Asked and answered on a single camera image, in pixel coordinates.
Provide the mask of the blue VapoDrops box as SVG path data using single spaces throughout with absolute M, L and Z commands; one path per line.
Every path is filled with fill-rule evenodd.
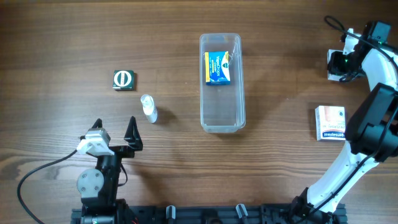
M 229 85 L 229 52 L 205 52 L 205 83 L 207 85 Z

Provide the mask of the white plaster box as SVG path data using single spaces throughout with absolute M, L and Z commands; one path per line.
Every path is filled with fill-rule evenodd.
M 343 106 L 318 106 L 315 109 L 317 140 L 344 141 L 346 129 Z

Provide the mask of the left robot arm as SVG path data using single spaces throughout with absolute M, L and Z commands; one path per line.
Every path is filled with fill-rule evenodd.
M 143 149 L 136 119 L 131 117 L 124 140 L 126 145 L 110 146 L 111 138 L 104 129 L 102 120 L 96 123 L 77 146 L 79 154 L 88 154 L 97 159 L 93 169 L 83 171 L 76 183 L 81 195 L 81 215 L 74 215 L 75 223 L 138 223 L 137 215 L 124 199 L 117 198 L 119 176 L 125 168 L 122 159 L 133 158 L 136 151 Z

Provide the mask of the dark green ointment box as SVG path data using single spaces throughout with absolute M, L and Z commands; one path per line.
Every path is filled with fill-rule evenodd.
M 134 80 L 134 72 L 132 70 L 115 70 L 113 89 L 117 91 L 133 90 Z

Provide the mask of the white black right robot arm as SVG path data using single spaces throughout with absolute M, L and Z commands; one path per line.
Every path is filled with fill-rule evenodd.
M 357 34 L 333 16 L 324 21 L 342 33 L 345 45 L 328 51 L 328 74 L 340 83 L 365 77 L 370 93 L 349 119 L 338 157 L 290 204 L 291 223 L 337 223 L 334 212 L 355 183 L 386 159 L 397 157 L 397 48 L 387 43 L 391 25 L 369 21 Z

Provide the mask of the white green caplets box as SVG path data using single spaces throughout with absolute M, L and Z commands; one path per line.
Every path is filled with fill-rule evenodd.
M 329 66 L 329 63 L 331 62 L 332 53 L 335 53 L 335 52 L 343 53 L 342 50 L 329 49 L 328 52 L 327 52 L 326 69 L 327 69 L 327 72 L 328 72 L 328 75 L 327 75 L 328 80 L 338 82 L 344 76 L 344 73 L 333 73 L 330 70 L 330 66 Z

